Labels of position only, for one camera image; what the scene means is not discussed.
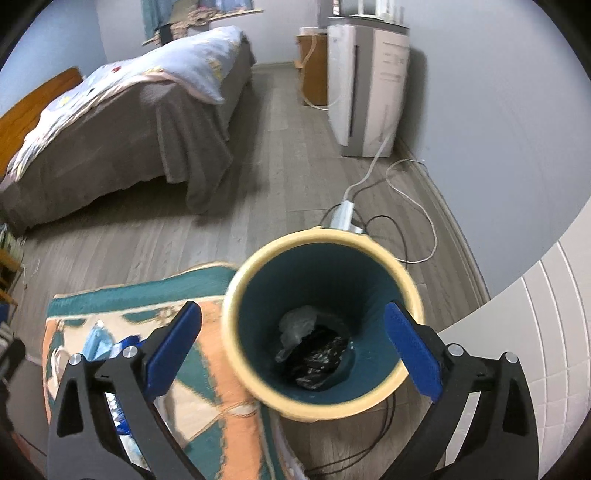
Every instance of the clear plastic bag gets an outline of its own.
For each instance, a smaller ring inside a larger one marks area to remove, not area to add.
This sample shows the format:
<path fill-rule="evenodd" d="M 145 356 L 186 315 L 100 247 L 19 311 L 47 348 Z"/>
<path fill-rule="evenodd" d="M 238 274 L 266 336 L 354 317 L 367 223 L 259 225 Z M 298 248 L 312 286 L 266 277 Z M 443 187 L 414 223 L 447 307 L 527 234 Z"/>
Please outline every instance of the clear plastic bag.
<path fill-rule="evenodd" d="M 312 333 L 318 313 L 318 310 L 313 306 L 305 305 L 290 310 L 281 318 L 279 331 L 281 332 L 283 348 L 276 354 L 276 362 L 284 362 L 293 349 L 301 343 L 302 339 Z"/>

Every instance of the patterned rug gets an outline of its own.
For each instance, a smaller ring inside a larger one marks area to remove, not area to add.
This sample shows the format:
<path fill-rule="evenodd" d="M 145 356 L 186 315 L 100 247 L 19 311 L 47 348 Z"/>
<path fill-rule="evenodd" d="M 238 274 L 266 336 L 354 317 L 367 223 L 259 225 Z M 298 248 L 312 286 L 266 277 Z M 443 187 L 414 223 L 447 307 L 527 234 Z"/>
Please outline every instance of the patterned rug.
<path fill-rule="evenodd" d="M 235 272 L 216 262 L 160 281 L 55 296 L 43 341 L 48 419 L 60 373 L 98 320 L 115 342 L 129 335 L 143 339 L 193 300 L 202 310 L 202 329 L 165 399 L 174 437 L 207 480 L 305 478 L 278 415 L 246 392 L 225 358 L 221 306 Z"/>

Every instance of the white appliance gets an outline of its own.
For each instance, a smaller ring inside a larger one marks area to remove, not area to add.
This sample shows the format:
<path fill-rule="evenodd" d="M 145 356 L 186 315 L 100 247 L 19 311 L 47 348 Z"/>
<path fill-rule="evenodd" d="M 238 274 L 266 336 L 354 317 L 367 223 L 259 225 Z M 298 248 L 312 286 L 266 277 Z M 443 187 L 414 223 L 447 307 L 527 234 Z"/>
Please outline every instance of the white appliance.
<path fill-rule="evenodd" d="M 333 17 L 329 35 L 329 121 L 340 153 L 373 157 L 402 110 L 408 64 L 408 28 L 370 15 Z"/>

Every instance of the wooden floor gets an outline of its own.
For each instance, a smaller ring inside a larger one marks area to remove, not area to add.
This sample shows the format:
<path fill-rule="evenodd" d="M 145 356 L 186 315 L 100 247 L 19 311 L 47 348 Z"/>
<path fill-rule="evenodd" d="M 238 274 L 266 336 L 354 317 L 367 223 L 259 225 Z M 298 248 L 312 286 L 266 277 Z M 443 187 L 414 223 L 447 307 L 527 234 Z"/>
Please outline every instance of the wooden floor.
<path fill-rule="evenodd" d="M 21 305 L 12 323 L 29 353 L 40 356 L 45 311 L 57 293 L 156 280 L 212 260 L 240 264 L 267 242 L 317 225 L 341 201 L 345 188 L 365 174 L 370 160 L 340 157 L 326 113 L 302 106 L 296 88 L 292 67 L 255 70 L 230 125 L 235 162 L 206 216 L 197 218 L 186 210 L 184 185 L 158 179 L 30 231 L 24 260 L 28 288 L 22 281 L 15 288 Z M 409 258 L 423 258 L 433 244 L 431 229 L 421 212 L 383 181 L 393 160 L 378 163 L 355 204 L 364 220 L 378 214 L 394 217 Z M 440 331 L 483 301 L 453 228 L 417 174 L 415 168 L 422 167 L 403 165 L 392 181 L 425 206 L 439 236 L 435 256 L 409 271 L 427 323 Z M 376 220 L 369 230 L 396 256 L 403 255 L 401 237 L 387 220 Z M 330 478 L 379 477 L 428 407 L 410 382 L 397 391 L 396 404 L 388 436 L 358 465 Z M 286 421 L 285 428 L 303 463 L 321 465 L 367 447 L 379 431 L 383 407 L 339 421 Z"/>

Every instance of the white wall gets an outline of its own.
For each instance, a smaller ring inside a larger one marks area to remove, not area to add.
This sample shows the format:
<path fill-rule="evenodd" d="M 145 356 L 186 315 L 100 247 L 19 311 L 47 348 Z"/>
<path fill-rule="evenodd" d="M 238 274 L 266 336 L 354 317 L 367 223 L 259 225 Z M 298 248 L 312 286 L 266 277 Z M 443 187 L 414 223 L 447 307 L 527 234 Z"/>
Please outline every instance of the white wall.
<path fill-rule="evenodd" d="M 141 0 L 94 0 L 107 62 L 139 57 L 154 45 L 145 41 Z"/>
<path fill-rule="evenodd" d="M 458 221 L 491 296 L 591 192 L 591 82 L 531 0 L 401 0 L 410 27 L 398 135 Z"/>
<path fill-rule="evenodd" d="M 519 356 L 530 386 L 540 476 L 565 450 L 590 407 L 591 201 L 541 260 L 465 319 L 440 333 L 474 356 Z M 476 407 L 472 398 L 447 450 L 457 455 Z"/>
<path fill-rule="evenodd" d="M 71 67 L 89 75 L 106 62 L 93 0 L 54 0 L 0 70 L 0 115 Z"/>
<path fill-rule="evenodd" d="M 95 0 L 100 34 L 109 62 L 139 56 L 154 47 L 145 40 L 141 0 Z M 212 27 L 237 25 L 244 29 L 259 63 L 297 58 L 296 35 L 300 27 L 316 25 L 314 0 L 255 0 L 263 13 L 214 22 Z"/>

